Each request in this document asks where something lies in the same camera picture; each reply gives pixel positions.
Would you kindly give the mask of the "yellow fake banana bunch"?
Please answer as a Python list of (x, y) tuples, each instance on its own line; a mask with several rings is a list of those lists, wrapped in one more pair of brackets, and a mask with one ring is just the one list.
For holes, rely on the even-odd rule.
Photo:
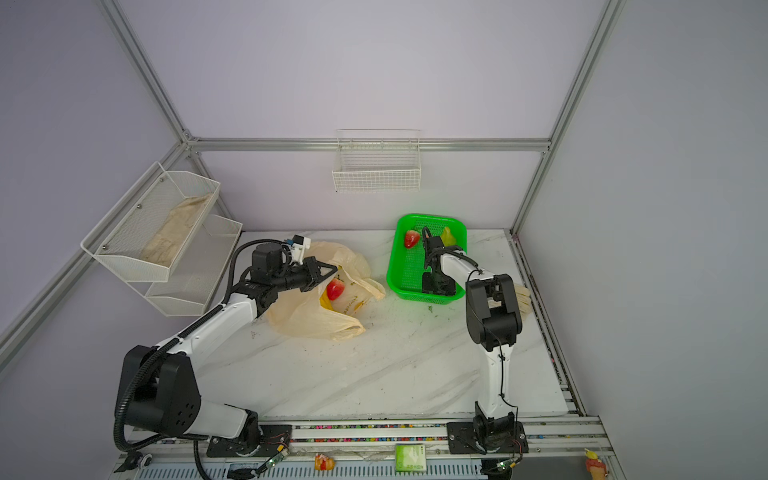
[(333, 310), (349, 316), (356, 316), (358, 311), (369, 300), (369, 292), (359, 284), (351, 282), (345, 283), (344, 293), (335, 301), (331, 302), (325, 295), (325, 290), (320, 296), (320, 305), (328, 310)]

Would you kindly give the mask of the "translucent beige plastic bag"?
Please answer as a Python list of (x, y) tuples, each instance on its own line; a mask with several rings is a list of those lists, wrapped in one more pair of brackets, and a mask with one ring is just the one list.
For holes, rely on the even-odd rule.
[(336, 266), (337, 272), (308, 292), (280, 293), (265, 314), (269, 325), (281, 335), (334, 342), (363, 334), (362, 310), (386, 296), (365, 257), (332, 242), (312, 244), (309, 254)]

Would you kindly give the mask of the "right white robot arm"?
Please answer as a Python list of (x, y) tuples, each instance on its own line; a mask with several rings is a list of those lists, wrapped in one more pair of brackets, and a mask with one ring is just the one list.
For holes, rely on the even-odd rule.
[(482, 268), (460, 246), (445, 244), (428, 227), (421, 235), (422, 291), (447, 297), (462, 288), (468, 334), (483, 349), (485, 387), (475, 403), (473, 448), (487, 453), (500, 443), (500, 435), (518, 435), (518, 410), (506, 394), (508, 357), (523, 327), (515, 284), (508, 274)]

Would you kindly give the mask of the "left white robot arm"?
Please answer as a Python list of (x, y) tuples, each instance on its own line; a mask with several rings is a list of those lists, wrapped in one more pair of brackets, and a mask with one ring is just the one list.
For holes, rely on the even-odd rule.
[[(230, 337), (263, 316), (283, 292), (325, 284), (337, 266), (308, 255), (310, 241), (258, 239), (235, 249), (223, 299), (179, 333), (138, 345), (124, 357), (113, 424), (118, 450), (131, 452), (168, 438), (229, 442), (240, 455), (262, 443), (256, 412), (204, 398), (198, 370)], [(236, 273), (239, 255), (251, 264)]]

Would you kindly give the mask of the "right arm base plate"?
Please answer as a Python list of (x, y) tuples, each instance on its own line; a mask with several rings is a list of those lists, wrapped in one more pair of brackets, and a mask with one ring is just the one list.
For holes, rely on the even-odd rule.
[(451, 454), (527, 454), (529, 444), (521, 422), (501, 428), (482, 427), (473, 422), (449, 422), (447, 442)]

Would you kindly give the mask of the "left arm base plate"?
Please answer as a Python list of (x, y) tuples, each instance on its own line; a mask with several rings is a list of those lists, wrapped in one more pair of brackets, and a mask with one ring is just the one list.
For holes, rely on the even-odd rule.
[(248, 427), (238, 438), (214, 437), (206, 450), (209, 458), (258, 457), (268, 458), (287, 449), (293, 433), (290, 424), (262, 424)]

